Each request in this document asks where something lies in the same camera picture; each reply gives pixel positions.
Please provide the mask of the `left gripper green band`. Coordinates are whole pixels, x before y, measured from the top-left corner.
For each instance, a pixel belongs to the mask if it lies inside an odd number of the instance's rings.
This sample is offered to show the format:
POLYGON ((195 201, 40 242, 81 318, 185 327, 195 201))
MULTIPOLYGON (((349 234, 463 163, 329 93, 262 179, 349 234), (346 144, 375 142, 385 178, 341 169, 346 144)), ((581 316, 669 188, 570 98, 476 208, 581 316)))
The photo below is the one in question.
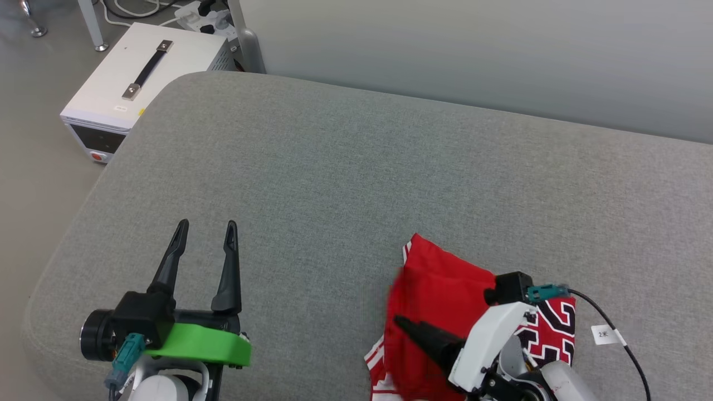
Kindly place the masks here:
MULTIPOLYGON (((188 243, 189 220, 181 220, 168 244, 161 263, 148 286, 149 294, 173 296, 180 258, 188 243)), ((207 364, 243 368, 251 365, 252 344, 241 330, 242 311, 238 230, 228 221, 224 243, 225 257, 221 281, 210 311, 176 310, 175 324, 160 349, 146 348, 153 358, 194 360, 207 364)))

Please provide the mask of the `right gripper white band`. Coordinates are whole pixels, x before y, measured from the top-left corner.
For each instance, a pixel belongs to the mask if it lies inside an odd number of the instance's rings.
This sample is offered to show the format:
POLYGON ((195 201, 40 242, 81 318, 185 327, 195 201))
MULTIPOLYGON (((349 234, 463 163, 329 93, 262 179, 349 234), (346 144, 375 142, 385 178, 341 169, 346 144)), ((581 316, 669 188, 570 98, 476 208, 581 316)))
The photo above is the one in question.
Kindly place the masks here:
POLYGON ((494 363, 496 372, 504 373, 507 380, 528 370, 533 359, 525 355, 515 333, 536 312, 535 306, 523 302, 491 306, 478 318, 466 339, 402 315, 396 315, 394 323, 439 368, 451 369, 448 374, 451 384, 471 393, 484 388, 486 373, 494 363))

